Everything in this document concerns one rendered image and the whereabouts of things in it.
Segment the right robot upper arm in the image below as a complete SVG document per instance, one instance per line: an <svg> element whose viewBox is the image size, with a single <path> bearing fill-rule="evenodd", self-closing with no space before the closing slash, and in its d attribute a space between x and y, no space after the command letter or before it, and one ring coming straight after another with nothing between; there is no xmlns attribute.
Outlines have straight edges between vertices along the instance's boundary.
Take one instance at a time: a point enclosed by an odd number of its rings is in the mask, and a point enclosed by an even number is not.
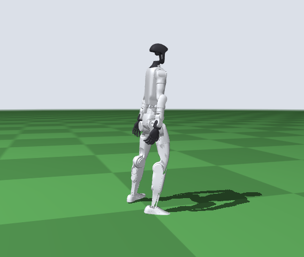
<svg viewBox="0 0 304 257"><path fill-rule="evenodd" d="M156 99L158 101L159 97L163 95L165 90L165 81L166 81L167 73L164 70L157 69L155 72L156 79Z"/></svg>

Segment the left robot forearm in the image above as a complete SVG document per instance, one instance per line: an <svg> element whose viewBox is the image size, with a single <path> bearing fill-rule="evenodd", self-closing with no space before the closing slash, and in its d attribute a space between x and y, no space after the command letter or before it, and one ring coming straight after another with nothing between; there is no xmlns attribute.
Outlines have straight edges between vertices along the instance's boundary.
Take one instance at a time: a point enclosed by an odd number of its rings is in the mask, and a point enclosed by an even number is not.
<svg viewBox="0 0 304 257"><path fill-rule="evenodd" d="M142 120L142 118L143 118L143 114L146 114L147 113L147 109L148 109L148 107L149 107L149 104L146 104L145 103L145 97L143 97L143 99L142 99L142 106L141 106L141 109L140 109L140 120Z"/></svg>

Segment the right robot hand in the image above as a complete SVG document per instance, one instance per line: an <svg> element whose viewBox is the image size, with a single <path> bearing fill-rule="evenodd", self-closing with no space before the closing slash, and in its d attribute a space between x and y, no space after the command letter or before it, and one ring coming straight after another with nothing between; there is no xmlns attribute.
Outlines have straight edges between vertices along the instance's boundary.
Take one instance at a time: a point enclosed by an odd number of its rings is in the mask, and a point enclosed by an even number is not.
<svg viewBox="0 0 304 257"><path fill-rule="evenodd" d="M147 143L148 145L153 145L155 143L155 141L157 142L158 139L159 139L159 130L161 129L161 127L157 127L157 123L158 123L158 120L156 120L154 122L154 129L150 132L148 138L144 141L147 141L145 143Z"/></svg>

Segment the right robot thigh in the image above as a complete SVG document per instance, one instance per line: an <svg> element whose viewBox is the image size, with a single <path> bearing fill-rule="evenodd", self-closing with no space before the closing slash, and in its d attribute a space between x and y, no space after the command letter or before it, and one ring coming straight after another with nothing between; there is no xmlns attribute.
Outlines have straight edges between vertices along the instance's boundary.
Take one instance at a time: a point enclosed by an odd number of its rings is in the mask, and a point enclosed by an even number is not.
<svg viewBox="0 0 304 257"><path fill-rule="evenodd" d="M153 127L154 121L155 120L152 120L150 123L150 131L152 131L154 129L154 127ZM158 151L158 154L159 154L161 160L159 162L156 162L155 164L161 164L165 171L168 161L169 161L169 155L170 155L170 139L169 139L169 134L168 134L167 128L164 123L163 123L161 129L159 130L159 139L156 142L156 146L157 146L157 151ZM154 165L153 165L153 167L154 167Z"/></svg>

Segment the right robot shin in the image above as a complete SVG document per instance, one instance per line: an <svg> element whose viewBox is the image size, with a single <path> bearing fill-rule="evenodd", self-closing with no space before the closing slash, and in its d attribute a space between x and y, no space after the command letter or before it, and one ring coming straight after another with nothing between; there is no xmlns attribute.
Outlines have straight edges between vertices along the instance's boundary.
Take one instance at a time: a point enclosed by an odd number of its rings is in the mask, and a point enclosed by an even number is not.
<svg viewBox="0 0 304 257"><path fill-rule="evenodd" d="M166 168L167 170L167 168ZM163 174L164 168L161 164L155 164L153 167L153 177L152 177L152 186L151 190L153 191L153 196L152 196L152 202L151 202L151 208L152 206L155 205L155 203L158 203L160 194L163 189L164 181L165 181L165 175L166 172ZM153 207L157 209L157 203L156 206ZM152 209L153 209L152 208Z"/></svg>

